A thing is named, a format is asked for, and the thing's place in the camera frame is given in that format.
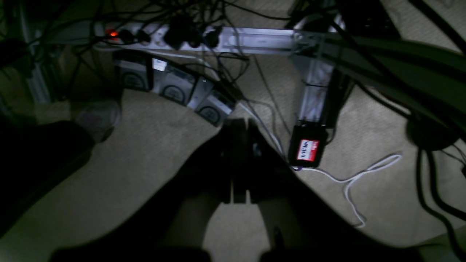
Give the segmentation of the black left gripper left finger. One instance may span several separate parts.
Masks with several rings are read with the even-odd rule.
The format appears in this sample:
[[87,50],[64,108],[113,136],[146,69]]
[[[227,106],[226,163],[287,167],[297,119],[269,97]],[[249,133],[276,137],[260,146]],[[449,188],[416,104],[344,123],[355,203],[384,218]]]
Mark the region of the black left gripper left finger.
[[234,143],[235,121],[226,120],[219,132],[220,137],[220,199],[222,203],[234,203],[232,154]]

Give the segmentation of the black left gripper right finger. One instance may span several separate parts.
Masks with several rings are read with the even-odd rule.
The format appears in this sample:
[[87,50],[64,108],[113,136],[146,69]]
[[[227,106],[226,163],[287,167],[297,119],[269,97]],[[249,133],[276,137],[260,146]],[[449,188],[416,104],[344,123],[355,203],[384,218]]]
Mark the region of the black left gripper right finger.
[[260,203],[277,195],[270,157],[275,150],[264,138],[253,119],[248,119],[248,191],[252,203]]

